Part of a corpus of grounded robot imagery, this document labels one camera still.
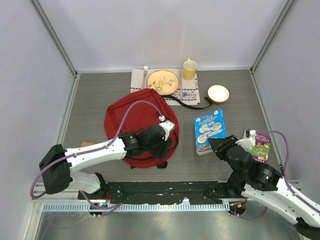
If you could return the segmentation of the blue comic cover book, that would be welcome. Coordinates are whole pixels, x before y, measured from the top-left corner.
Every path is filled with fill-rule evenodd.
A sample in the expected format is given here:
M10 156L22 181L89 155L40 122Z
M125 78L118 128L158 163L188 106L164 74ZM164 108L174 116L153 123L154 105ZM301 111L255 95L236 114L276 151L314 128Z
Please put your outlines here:
M223 139L227 137L224 112L218 108L205 115L194 118L195 144L198 155L212 151L209 139Z

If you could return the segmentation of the purple treehouse book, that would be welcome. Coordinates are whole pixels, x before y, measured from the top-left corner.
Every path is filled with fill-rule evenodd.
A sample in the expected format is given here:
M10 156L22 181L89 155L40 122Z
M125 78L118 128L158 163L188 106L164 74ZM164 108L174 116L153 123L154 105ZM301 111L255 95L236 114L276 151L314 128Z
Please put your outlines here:
M266 164L268 162L271 148L271 138L263 134L256 134L255 145L246 149L257 162Z

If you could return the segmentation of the red backpack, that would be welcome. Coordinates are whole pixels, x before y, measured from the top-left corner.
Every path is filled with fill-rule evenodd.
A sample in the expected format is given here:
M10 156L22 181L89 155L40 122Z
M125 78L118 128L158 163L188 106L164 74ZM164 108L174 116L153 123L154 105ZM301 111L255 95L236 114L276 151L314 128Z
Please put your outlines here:
M138 140L138 134L152 125L160 123L159 116L175 124L175 129L169 135L173 142L164 159L153 157L144 151ZM124 161L131 168L150 168L156 166L165 169L167 160L173 155L179 144L179 122L164 97L154 89L143 89L132 92L106 110L104 129L108 139L118 136L126 147Z

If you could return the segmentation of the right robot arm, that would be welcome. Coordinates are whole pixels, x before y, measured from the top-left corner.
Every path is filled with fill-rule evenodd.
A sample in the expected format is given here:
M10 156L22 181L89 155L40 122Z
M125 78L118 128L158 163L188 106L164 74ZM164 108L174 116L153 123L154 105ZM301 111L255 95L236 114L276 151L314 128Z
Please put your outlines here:
M252 199L281 215L304 237L320 238L320 205L290 184L284 173L252 157L247 149L256 144L254 130L247 131L242 139L231 135L209 138L208 142L215 155L232 169L225 186L230 197Z

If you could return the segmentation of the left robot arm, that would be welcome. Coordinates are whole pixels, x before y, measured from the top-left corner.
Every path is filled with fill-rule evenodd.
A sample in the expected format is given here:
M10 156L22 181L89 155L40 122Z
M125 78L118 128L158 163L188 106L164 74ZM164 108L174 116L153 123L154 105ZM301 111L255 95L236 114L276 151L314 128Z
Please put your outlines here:
M125 132L87 147L64 149L61 144L56 144L39 163L45 193L53 195L71 189L100 200L106 195L106 182L101 174L87 174L82 172L83 169L107 161L139 157L144 153L162 160L173 142L170 134L174 129L175 125L167 120L140 133Z

